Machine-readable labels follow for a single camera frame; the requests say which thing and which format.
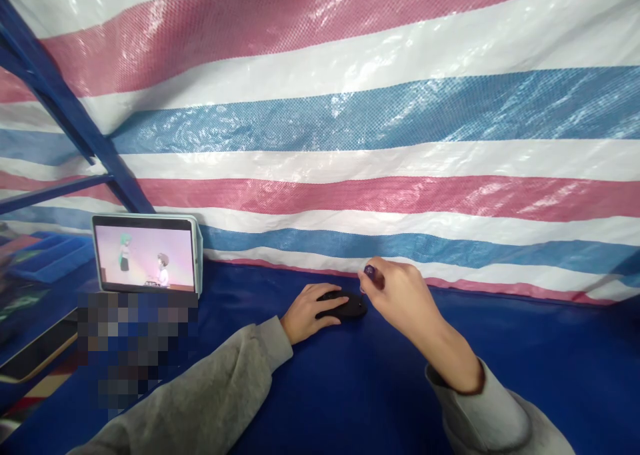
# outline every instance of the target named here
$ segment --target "gray sweatshirt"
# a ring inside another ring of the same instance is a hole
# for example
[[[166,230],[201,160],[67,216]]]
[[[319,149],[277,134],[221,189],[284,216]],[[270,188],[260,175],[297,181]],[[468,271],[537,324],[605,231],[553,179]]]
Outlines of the gray sweatshirt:
[[[70,455],[224,454],[260,409],[273,371],[292,356],[277,317],[246,326],[184,374],[114,418]],[[482,365],[485,386],[472,396],[448,388],[427,367],[427,379],[442,405],[445,432],[456,454],[573,453],[540,410],[506,390]]]

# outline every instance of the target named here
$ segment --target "left hand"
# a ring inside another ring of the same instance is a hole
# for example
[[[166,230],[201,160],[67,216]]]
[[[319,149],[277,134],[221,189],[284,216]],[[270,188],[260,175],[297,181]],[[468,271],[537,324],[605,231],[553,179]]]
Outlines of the left hand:
[[[280,319],[291,345],[306,340],[321,328],[340,325],[340,320],[332,316],[315,318],[320,312],[331,310],[349,301],[349,297],[341,297],[318,302],[318,298],[334,290],[341,290],[341,287],[332,284],[310,284],[295,298],[285,316]]]

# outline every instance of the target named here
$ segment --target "anime character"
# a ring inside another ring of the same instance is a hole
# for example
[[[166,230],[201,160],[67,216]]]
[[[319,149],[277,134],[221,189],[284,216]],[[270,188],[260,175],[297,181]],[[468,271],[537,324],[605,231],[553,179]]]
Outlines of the anime character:
[[[163,253],[158,254],[158,282],[160,286],[169,286],[169,273],[167,272],[167,265],[169,265],[169,257]]]
[[[122,234],[120,236],[120,270],[123,272],[129,272],[129,243],[131,242],[131,235]]]

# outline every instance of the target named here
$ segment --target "purple pen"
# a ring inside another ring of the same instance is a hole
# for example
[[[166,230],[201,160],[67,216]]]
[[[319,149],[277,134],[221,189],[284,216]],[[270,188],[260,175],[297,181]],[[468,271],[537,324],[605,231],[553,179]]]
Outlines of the purple pen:
[[[371,282],[373,282],[373,279],[375,278],[375,267],[373,265],[367,265],[365,267],[364,273],[371,279]],[[365,291],[362,289],[362,285],[360,286],[360,293],[365,293]]]

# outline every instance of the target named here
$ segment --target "computer mouse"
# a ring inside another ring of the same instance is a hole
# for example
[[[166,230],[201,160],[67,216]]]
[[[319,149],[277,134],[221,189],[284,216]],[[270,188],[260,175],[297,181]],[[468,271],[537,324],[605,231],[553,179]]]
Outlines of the computer mouse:
[[[354,318],[360,318],[367,313],[367,304],[362,296],[345,292],[344,290],[334,290],[333,292],[327,292],[318,301],[333,300],[334,298],[349,297],[349,301],[345,304],[332,308],[331,310],[325,310],[320,312],[315,318],[322,318],[324,316],[334,316],[341,322],[343,320],[351,320]]]

